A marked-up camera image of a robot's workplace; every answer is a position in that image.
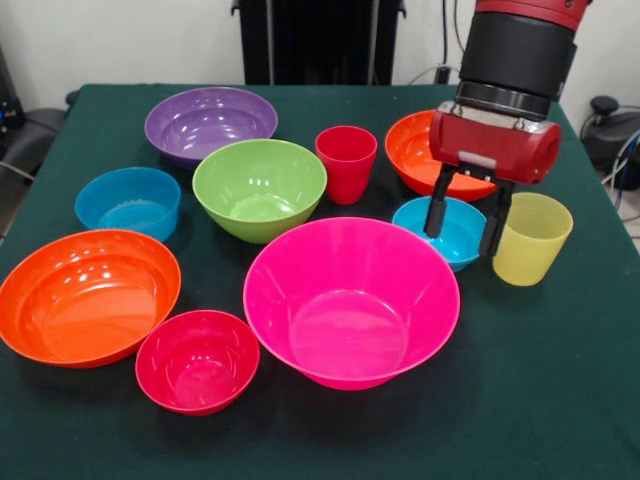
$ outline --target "blue bowl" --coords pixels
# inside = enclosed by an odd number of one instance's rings
[[[447,260],[454,272],[478,258],[478,247],[485,216],[472,205],[462,200],[447,197],[447,210],[438,238],[429,238],[423,232],[431,197],[420,197],[402,205],[393,215],[391,223],[410,230],[433,245]]]
[[[105,173],[76,197],[78,220],[90,230],[121,228],[165,241],[176,228],[180,186],[155,168],[131,167]]]

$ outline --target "dark green cloth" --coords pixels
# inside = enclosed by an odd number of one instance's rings
[[[143,122],[187,86],[87,86],[0,247],[0,278],[37,247],[81,231],[73,202],[108,170],[160,167],[184,191],[167,245],[183,289],[174,312],[242,316],[245,272],[260,247],[218,228],[190,174],[147,143]],[[453,95],[437,87],[261,87],[277,137],[313,148],[330,125],[375,133],[380,149],[363,200],[323,199],[313,218],[390,220],[415,196],[384,153],[402,116]],[[637,479],[640,478],[640,260],[565,116],[558,161],[538,188],[575,229],[543,283],[501,282],[489,261],[458,275],[462,313],[432,360],[376,389],[337,392],[263,354],[228,410],[168,413],[139,390],[133,358],[88,371],[41,366],[0,347],[2,479]]]

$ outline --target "purple bowl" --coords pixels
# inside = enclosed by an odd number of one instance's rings
[[[173,95],[144,122],[151,144],[176,164],[194,170],[230,143],[271,138],[278,126],[273,106],[260,95],[231,87],[204,87]]]

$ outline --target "green bowl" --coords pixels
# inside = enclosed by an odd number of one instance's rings
[[[230,234],[258,244],[304,223],[326,186],[318,157],[272,139],[220,148],[193,174],[193,192],[209,216]]]

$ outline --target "cup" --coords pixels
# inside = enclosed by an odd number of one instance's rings
[[[316,154],[327,169],[327,196],[338,205],[351,205],[367,189],[378,141],[360,127],[340,125],[316,137]]]
[[[539,193],[516,193],[493,257],[493,270],[511,285],[539,283],[572,229],[571,212],[557,200]]]

